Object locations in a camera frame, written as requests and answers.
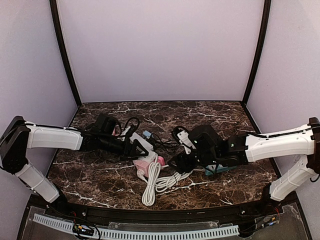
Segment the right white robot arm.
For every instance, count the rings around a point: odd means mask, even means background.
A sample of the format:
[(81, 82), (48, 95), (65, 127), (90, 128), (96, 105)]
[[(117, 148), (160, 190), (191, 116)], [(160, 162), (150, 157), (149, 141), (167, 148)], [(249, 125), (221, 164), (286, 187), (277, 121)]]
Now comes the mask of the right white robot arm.
[(177, 126), (171, 134), (184, 147), (184, 151), (168, 161), (180, 174), (209, 166), (214, 166), (212, 171), (216, 173), (219, 165), (231, 168), (263, 159), (299, 155), (287, 173), (263, 189), (265, 202), (281, 202), (320, 173), (320, 121), (316, 117), (293, 129), (265, 134), (245, 132), (226, 140), (211, 125), (199, 125), (191, 131)]

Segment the white and pink cube socket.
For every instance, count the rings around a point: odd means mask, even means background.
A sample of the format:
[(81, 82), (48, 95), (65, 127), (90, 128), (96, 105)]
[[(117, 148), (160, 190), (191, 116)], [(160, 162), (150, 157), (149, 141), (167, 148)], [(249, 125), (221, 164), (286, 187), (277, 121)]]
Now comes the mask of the white and pink cube socket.
[(149, 176), (149, 166), (154, 162), (160, 163), (163, 167), (165, 166), (165, 159), (162, 156), (159, 156), (156, 152), (149, 152), (148, 156), (139, 157), (137, 160), (133, 160), (133, 164), (135, 165), (138, 171), (142, 171), (145, 177)]

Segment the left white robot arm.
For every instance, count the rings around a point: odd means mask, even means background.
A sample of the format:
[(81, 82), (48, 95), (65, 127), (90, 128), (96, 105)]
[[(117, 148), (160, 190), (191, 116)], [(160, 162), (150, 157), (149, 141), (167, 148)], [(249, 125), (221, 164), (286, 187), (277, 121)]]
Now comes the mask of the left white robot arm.
[[(116, 118), (103, 113), (86, 128), (36, 124), (15, 116), (0, 138), (0, 168), (19, 178), (47, 203), (64, 202), (64, 194), (27, 159), (27, 150), (102, 150), (124, 159), (154, 162), (158, 155), (153, 146), (136, 133), (138, 127), (126, 124), (120, 129)], [(120, 129), (120, 134), (116, 134), (116, 129)]]

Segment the white power strip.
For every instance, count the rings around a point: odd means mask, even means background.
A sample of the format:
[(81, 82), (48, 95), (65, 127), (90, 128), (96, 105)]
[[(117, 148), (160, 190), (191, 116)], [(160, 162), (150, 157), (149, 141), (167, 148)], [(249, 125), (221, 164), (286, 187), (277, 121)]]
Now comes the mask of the white power strip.
[(150, 144), (148, 141), (146, 141), (143, 137), (138, 135), (136, 132), (133, 133), (133, 135), (130, 137), (130, 141), (133, 142), (134, 140), (138, 140), (139, 143), (147, 150), (147, 151), (153, 151), (154, 147), (152, 144)]

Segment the light blue charger plug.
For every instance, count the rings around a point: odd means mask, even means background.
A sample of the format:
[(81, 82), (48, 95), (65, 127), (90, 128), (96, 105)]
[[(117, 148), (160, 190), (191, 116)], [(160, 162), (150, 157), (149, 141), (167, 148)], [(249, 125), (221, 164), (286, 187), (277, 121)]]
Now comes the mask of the light blue charger plug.
[(144, 136), (146, 139), (150, 139), (150, 138), (153, 137), (153, 134), (152, 134), (151, 132), (145, 130), (145, 131), (143, 132), (143, 136)]

